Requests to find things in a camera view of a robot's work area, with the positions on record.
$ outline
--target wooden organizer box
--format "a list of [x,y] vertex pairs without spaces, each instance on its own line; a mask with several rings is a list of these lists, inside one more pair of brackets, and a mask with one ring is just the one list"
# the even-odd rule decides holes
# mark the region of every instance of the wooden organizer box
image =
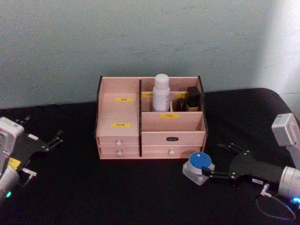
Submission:
[[[197,112],[174,112],[196,86]],[[100,77],[96,141],[100,159],[188,158],[204,151],[207,126],[200,77],[170,77],[170,111],[152,112],[154,77]]]

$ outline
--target black table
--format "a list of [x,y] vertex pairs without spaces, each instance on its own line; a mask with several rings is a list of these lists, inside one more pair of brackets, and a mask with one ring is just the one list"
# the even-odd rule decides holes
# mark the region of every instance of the black table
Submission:
[[[288,151],[277,145],[271,131],[276,115],[290,112],[277,93],[248,89],[206,93],[205,97],[209,127],[205,152],[216,170],[227,172],[235,156],[217,143],[231,142],[252,150],[258,160],[293,166]],[[186,159],[100,161],[94,140],[95,113],[95,103],[0,111],[0,116],[12,120],[30,114],[25,131],[46,142],[57,130],[64,130],[60,147],[29,163],[27,167],[38,175],[25,188],[17,187],[1,206],[1,224],[291,224],[257,210],[255,197],[261,186],[243,183],[232,188],[209,180],[197,186],[182,174]],[[270,200],[261,201],[261,206],[289,216]]]

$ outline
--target gray wall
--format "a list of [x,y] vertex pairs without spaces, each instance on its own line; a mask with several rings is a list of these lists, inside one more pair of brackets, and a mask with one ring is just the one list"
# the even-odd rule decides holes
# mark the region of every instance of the gray wall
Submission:
[[276,55],[300,30],[299,21],[288,32],[282,25],[298,18],[297,10],[282,15],[294,1],[2,2],[0,108],[94,101],[100,75],[162,72],[201,75],[205,91],[270,88],[299,105],[299,69],[283,67],[299,65],[299,48],[290,51],[299,34]]

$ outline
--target yellow sticker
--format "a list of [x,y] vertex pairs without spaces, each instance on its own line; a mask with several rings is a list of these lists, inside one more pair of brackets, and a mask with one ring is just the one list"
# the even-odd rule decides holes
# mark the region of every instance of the yellow sticker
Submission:
[[130,128],[131,123],[111,123],[112,128]]
[[163,119],[178,119],[178,118],[180,118],[180,114],[162,113],[162,114],[160,114],[160,118],[163,118]]
[[142,98],[151,98],[153,97],[153,93],[150,92],[150,93],[142,93]]
[[21,161],[16,160],[14,158],[9,158],[8,165],[14,168],[15,170],[18,168],[18,166],[21,164]]
[[131,97],[120,97],[116,98],[116,102],[132,102],[133,98]]
[[186,98],[188,97],[188,92],[176,93],[176,98]]

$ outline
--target drawer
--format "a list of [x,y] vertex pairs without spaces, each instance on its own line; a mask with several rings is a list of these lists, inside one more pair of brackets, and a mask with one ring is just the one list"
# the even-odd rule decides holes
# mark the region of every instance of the drawer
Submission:
[[142,146],[198,145],[202,146],[205,131],[145,131]]
[[139,147],[101,147],[101,159],[139,157]]
[[101,136],[98,137],[99,145],[104,147],[118,147],[117,142],[123,146],[137,146],[139,144],[138,136]]
[[147,146],[142,148],[143,158],[188,158],[201,146]]

